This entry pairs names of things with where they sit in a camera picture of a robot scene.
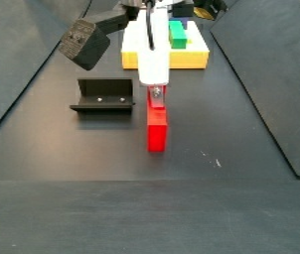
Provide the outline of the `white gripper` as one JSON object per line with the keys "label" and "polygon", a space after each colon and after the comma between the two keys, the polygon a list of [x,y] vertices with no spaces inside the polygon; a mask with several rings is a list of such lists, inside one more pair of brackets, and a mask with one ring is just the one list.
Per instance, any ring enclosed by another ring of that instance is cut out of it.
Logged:
{"label": "white gripper", "polygon": [[150,106],[165,107],[165,87],[169,83],[169,10],[185,0],[148,0],[136,17],[138,76],[143,85],[151,86]]}

